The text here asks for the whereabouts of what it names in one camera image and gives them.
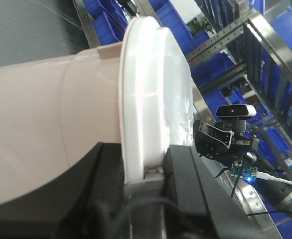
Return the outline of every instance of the white plastic container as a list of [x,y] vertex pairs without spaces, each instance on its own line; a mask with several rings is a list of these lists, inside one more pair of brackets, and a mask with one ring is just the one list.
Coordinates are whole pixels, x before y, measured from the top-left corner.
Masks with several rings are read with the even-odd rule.
[[122,143],[126,182],[192,144],[191,76],[171,32],[134,19],[121,43],[0,68],[0,203],[51,181],[97,142]]

